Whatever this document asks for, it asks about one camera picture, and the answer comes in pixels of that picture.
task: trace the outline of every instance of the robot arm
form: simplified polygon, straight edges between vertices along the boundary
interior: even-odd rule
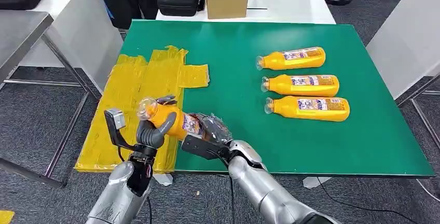
[[[104,115],[112,143],[133,153],[110,174],[86,224],[126,224],[138,215],[150,194],[154,158],[157,149],[163,145],[164,135],[176,119],[176,113],[170,113],[157,129],[149,121],[140,121],[134,146],[127,144],[119,132],[125,127],[122,111],[112,108]]]
[[[205,129],[204,139],[187,135],[181,148],[197,156],[221,159],[229,175],[245,192],[255,209],[269,224],[337,224],[334,219],[299,202],[268,172],[261,157],[246,142],[232,139],[223,122],[215,116],[195,114]],[[154,128],[141,121],[137,143],[127,144],[119,132],[125,126],[122,111],[109,109],[105,118],[112,143],[130,149],[128,161],[116,166],[108,184],[88,216],[86,224],[126,224],[139,213],[150,193],[154,157],[163,144],[163,136],[173,125],[176,114]]]
[[[230,143],[230,151],[238,152],[229,161],[229,175],[246,193],[249,201],[267,223],[338,223],[295,199],[267,172],[261,157],[248,143],[233,140]]]
[[[269,224],[337,224],[294,198],[267,171],[258,153],[245,141],[231,137],[215,116],[196,114],[210,134],[207,140],[187,136],[182,149],[208,160],[220,158],[229,175],[245,192],[254,208]]]

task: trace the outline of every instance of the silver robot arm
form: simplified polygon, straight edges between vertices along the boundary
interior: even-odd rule
[[[136,144],[129,145],[119,132],[125,127],[121,110],[112,108],[104,112],[111,141],[118,148],[132,150],[128,161],[115,167],[86,224],[128,224],[138,215],[151,192],[150,182],[157,149],[163,145],[164,135],[176,120],[170,113],[164,124],[155,128],[141,120],[136,132]]]
[[[245,141],[231,141],[229,150],[231,154],[235,154],[229,160],[229,175],[267,223],[339,223],[294,198],[267,172],[261,157]]]
[[[127,180],[133,175],[134,166],[125,161],[115,167],[108,178],[108,184],[89,213],[86,224],[123,224],[130,223],[141,210],[151,192],[150,183],[139,197],[127,186]]]

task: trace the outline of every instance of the green tabletop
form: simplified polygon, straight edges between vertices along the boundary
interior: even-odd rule
[[[153,49],[189,50],[186,64],[208,64],[206,88],[185,89],[183,110],[214,113],[234,138],[247,141],[271,173],[434,176],[419,144],[351,25],[133,21],[121,50],[147,59]],[[255,58],[277,50],[321,46],[322,67],[258,71]],[[344,122],[284,118],[264,112],[263,76],[332,74],[349,101]],[[179,149],[176,171],[225,171]]]

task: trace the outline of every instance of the plastic bottle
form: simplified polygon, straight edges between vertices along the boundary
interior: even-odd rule
[[[179,140],[184,140],[188,133],[203,138],[203,128],[199,120],[184,113],[175,105],[161,105],[154,98],[146,97],[139,103],[137,115],[140,119],[149,120],[154,126],[158,127],[165,122],[168,114],[173,111],[177,113],[176,121],[168,131],[168,135],[175,136]]]
[[[320,67],[325,61],[325,51],[321,47],[276,51],[265,57],[257,57],[257,69],[272,70]]]
[[[334,75],[279,75],[275,78],[263,77],[261,89],[284,95],[332,97],[339,90],[339,81]]]
[[[277,113],[287,118],[344,121],[350,114],[348,101],[343,98],[286,96],[279,100],[266,99],[267,114]]]

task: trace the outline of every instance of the floor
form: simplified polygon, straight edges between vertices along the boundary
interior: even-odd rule
[[[330,6],[330,9],[337,23],[353,24],[366,44],[398,2],[353,0],[350,5]],[[73,80],[61,68],[21,67],[14,78]],[[431,90],[435,89],[440,90],[440,83],[432,86]],[[0,92],[0,157],[44,172],[82,93],[77,88],[5,85]],[[418,101],[432,124],[440,128],[440,97],[422,96]],[[13,224],[86,221],[108,178],[105,173],[79,173],[72,169],[95,109],[95,102],[89,98],[55,169],[54,178],[68,182],[64,189],[52,189],[0,170],[0,209],[16,212]],[[440,150],[414,108],[407,104],[402,114],[434,170],[440,172]],[[277,179],[300,201],[342,223],[411,223],[395,214],[368,212],[335,203],[321,187],[304,188],[302,178],[280,176]],[[431,192],[440,193],[439,179],[422,182]],[[412,179],[333,178],[324,186],[329,194],[343,202],[392,209],[420,224],[440,223],[439,203],[429,198]],[[264,223],[243,192],[238,187],[234,191],[236,223]],[[154,185],[150,197],[154,223],[231,223],[228,178],[175,175],[171,186]],[[148,223],[148,214],[148,208],[142,208],[133,223]]]

